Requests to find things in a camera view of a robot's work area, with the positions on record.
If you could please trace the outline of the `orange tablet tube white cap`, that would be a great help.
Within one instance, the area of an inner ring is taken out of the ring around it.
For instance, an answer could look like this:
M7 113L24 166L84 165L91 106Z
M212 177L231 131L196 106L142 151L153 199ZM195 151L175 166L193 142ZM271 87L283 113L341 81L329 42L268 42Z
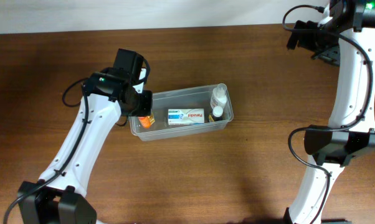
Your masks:
M149 116L138 117L138 120L140 121L142 127L144 127L145 129L148 129L152 126L150 125Z

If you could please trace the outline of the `white blue medicine box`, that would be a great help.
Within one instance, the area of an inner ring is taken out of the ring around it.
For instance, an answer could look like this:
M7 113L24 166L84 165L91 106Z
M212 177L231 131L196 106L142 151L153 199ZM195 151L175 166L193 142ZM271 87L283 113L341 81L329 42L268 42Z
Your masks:
M168 124L170 126L204 124L204 110L196 109L169 109Z

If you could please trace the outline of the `clear plastic container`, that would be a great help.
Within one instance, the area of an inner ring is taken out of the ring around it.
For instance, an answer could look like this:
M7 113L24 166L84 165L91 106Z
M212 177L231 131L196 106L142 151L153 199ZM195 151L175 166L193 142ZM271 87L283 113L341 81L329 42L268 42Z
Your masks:
M234 117L228 90L226 93L227 103L223 109L222 121L209 121L209 114L213 110L210 105L212 90L217 85L218 84L155 93L153 95L152 107L155 122L150 128L145 129L142 127L138 118L130 118L132 134L138 136L142 141L153 141L224 129L227 123L232 121ZM179 126L170 126L168 124L169 109L196 108L202 108L204 110L204 124Z

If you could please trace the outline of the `dark bottle white cap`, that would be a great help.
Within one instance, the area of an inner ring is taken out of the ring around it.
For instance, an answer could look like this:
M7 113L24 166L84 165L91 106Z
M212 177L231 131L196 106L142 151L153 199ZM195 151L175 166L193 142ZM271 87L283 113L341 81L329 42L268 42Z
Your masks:
M210 122L222 121L223 112L224 110L221 106L215 106L209 114L209 121Z

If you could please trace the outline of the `white spray bottle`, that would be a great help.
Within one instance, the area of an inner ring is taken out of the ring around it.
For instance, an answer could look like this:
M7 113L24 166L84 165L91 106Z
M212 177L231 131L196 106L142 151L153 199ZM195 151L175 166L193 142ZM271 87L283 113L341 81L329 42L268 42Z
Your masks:
M210 100L211 108L214 109L216 106L220 106L222 109L225 108L227 103L227 86L223 83L218 84L213 90Z

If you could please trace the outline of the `small gold lid balm jar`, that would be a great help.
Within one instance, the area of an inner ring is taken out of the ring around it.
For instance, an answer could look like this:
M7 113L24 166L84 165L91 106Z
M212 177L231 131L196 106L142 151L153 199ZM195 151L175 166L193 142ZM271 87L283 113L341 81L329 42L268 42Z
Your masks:
M151 113L149 115L149 121L150 121L150 125L152 125L155 122L154 113Z

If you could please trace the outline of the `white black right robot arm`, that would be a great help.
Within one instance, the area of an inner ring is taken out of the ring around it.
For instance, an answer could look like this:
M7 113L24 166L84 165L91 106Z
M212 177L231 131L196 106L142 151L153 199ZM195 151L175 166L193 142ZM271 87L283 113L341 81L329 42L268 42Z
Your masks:
M287 47L339 67L326 126L302 128L306 171L284 223L320 223L331 188L351 160L375 151L375 0L330 1L318 22L297 21Z

